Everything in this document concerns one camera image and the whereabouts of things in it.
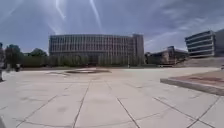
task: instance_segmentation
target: ground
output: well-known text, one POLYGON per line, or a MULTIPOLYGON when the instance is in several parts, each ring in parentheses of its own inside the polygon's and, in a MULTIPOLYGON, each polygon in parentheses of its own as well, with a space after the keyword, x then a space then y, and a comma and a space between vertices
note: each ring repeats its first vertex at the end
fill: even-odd
POLYGON ((7 128, 223 128, 224 97, 159 82, 215 70, 4 73, 0 116, 7 128))

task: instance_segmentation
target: green tree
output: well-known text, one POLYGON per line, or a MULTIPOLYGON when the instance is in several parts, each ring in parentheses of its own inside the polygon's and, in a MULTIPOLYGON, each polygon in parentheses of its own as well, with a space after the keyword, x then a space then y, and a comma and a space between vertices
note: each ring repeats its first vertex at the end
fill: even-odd
POLYGON ((47 57, 47 53, 39 48, 35 48, 29 55, 33 57, 47 57))
POLYGON ((6 62, 15 67, 16 64, 21 63, 22 53, 18 45, 10 44, 5 49, 6 62))

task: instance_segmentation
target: person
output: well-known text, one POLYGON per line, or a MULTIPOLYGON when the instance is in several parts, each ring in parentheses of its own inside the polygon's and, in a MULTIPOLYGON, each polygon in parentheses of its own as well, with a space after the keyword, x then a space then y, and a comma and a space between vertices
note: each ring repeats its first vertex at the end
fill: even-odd
POLYGON ((5 59, 5 56, 4 56, 4 51, 3 51, 3 48, 2 48, 2 43, 0 43, 0 82, 3 81, 2 79, 2 69, 4 67, 4 59, 5 59))
POLYGON ((18 72, 20 70, 20 64, 16 64, 16 72, 18 72))

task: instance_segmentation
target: pedestrian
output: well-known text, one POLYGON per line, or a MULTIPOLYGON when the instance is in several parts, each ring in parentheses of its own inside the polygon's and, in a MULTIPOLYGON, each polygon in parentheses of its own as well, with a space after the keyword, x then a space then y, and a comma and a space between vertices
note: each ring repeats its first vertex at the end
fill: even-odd
POLYGON ((4 67, 4 59, 5 59, 5 56, 4 56, 4 51, 2 49, 2 43, 0 43, 0 82, 3 81, 2 79, 2 69, 4 67))

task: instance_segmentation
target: building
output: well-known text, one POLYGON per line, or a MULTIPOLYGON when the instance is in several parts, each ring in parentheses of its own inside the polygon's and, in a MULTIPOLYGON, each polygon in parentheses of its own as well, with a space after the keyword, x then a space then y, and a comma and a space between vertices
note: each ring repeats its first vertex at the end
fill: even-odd
POLYGON ((224 55, 224 30, 205 31, 185 38, 191 58, 218 57, 224 55))
POLYGON ((146 53, 146 63, 156 65, 175 65, 188 58, 188 52, 175 49, 174 46, 167 47, 166 50, 157 53, 146 53))
POLYGON ((142 35, 52 35, 50 56, 85 58, 90 65, 139 65, 144 63, 142 35))

